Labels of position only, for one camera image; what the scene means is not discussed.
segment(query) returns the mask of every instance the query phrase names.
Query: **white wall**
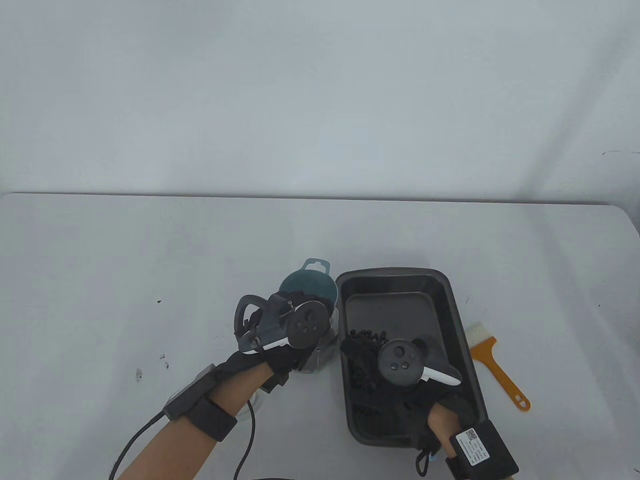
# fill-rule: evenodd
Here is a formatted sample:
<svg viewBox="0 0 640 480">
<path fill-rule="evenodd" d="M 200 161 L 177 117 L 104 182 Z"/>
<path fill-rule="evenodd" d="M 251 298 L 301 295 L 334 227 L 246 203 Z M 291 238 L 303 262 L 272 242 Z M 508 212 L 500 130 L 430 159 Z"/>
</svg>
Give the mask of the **white wall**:
<svg viewBox="0 0 640 480">
<path fill-rule="evenodd" d="M 0 188 L 592 200 L 640 225 L 639 31 L 637 0 L 5 0 Z"/>
</svg>

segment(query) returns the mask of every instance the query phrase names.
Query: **rectangular black tray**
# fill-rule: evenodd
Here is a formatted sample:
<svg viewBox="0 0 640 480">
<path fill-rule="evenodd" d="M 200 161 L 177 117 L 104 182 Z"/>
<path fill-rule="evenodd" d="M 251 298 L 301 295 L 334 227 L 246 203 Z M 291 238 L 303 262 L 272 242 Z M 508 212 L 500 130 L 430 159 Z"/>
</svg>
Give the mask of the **rectangular black tray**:
<svg viewBox="0 0 640 480">
<path fill-rule="evenodd" d="M 350 330 L 384 330 L 388 339 L 432 335 L 444 348 L 449 363 L 462 374 L 461 396 L 476 411 L 478 421 L 488 418 L 451 284 L 443 273 L 423 268 L 376 268 L 345 272 L 336 283 L 341 342 Z M 409 437 L 393 423 L 372 419 L 351 404 L 349 362 L 344 354 L 340 357 L 351 434 L 365 445 L 409 447 Z"/>
</svg>

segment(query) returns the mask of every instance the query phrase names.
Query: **forearm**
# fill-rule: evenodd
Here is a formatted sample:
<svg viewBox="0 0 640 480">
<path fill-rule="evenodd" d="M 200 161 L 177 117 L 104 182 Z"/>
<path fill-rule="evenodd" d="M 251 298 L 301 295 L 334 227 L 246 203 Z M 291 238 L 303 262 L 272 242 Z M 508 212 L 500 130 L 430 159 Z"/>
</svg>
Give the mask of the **forearm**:
<svg viewBox="0 0 640 480">
<path fill-rule="evenodd" d="M 267 364 L 241 372 L 222 383 L 209 396 L 235 417 L 260 386 L 272 377 Z M 192 480 L 210 455 L 216 441 L 192 425 L 186 417 L 160 430 L 119 480 Z"/>
<path fill-rule="evenodd" d="M 452 435 L 460 433 L 462 428 L 458 416 L 451 410 L 444 408 L 439 403 L 435 404 L 427 418 L 427 425 L 438 437 L 438 441 L 449 458 L 456 457 L 456 451 L 453 449 L 449 439 Z"/>
</svg>

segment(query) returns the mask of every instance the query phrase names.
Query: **wristband label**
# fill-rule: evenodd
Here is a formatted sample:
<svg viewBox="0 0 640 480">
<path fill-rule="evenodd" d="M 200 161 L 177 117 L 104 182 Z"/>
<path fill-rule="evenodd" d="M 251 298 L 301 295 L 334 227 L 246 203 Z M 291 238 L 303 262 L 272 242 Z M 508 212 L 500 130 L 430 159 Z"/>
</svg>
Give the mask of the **wristband label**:
<svg viewBox="0 0 640 480">
<path fill-rule="evenodd" d="M 462 447 L 462 451 L 472 467 L 482 461 L 488 460 L 489 452 L 484 448 L 484 444 L 478 437 L 476 429 L 470 428 L 462 433 L 458 433 L 456 440 L 460 444 L 460 447 Z"/>
</svg>

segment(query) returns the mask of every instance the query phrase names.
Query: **wrist strap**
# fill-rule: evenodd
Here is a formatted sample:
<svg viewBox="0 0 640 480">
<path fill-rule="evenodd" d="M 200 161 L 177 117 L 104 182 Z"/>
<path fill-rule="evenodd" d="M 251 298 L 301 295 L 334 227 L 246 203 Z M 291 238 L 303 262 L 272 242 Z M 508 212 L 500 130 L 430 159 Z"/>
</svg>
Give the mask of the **wrist strap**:
<svg viewBox="0 0 640 480">
<path fill-rule="evenodd" d="M 207 395 L 196 402 L 186 417 L 194 427 L 202 430 L 214 440 L 222 442 L 238 421 L 218 405 L 213 403 Z"/>
<path fill-rule="evenodd" d="M 465 480 L 469 478 L 469 475 L 467 475 L 467 473 L 462 468 L 459 457 L 447 458 L 446 462 L 449 470 L 451 471 L 451 475 L 453 475 L 453 478 L 455 478 L 456 480 Z"/>
</svg>

